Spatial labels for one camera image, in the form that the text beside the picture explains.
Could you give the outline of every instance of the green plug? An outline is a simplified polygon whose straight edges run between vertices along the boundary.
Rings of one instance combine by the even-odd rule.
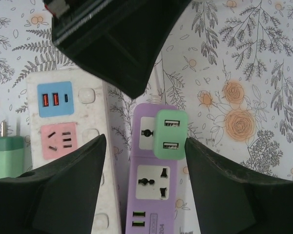
[[[159,159],[181,160],[186,156],[188,115],[179,110],[160,110],[155,118],[154,154]]]
[[[18,177],[23,173],[23,138],[7,136],[6,133],[6,122],[3,121],[0,136],[0,178]]]

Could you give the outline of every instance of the black object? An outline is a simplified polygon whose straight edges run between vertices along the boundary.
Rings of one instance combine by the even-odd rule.
[[[293,181],[247,169],[188,138],[201,234],[293,234]]]
[[[0,179],[0,234],[90,234],[106,138],[17,178]]]
[[[44,2],[71,4],[52,19],[54,45],[83,70],[137,98],[144,93],[156,58],[190,0]]]

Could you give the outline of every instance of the purple power strip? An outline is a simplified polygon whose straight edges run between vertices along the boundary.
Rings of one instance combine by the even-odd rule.
[[[143,131],[142,118],[155,118],[162,109],[177,108],[143,103],[136,107],[133,114],[126,234],[174,233],[177,160],[158,159],[152,149],[141,149],[139,143]],[[160,189],[165,188],[167,190],[162,193]]]

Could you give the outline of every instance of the white cable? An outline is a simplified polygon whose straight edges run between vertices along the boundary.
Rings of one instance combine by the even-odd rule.
[[[154,66],[153,72],[154,75],[150,78],[151,82],[151,91],[152,91],[152,98],[151,103],[152,104],[162,104],[162,98],[158,95],[158,87],[159,87],[159,79],[158,79],[158,72],[157,72],[157,66]]]

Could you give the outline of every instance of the power plug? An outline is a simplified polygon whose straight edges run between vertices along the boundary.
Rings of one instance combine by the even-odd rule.
[[[33,168],[105,134],[105,164],[92,233],[121,234],[106,83],[79,68],[31,73],[26,81]]]
[[[169,105],[139,104],[133,113],[126,234],[173,234],[177,160],[153,153],[155,117]]]
[[[188,115],[179,110],[160,110],[156,115],[154,154],[159,159],[181,160],[186,156]]]

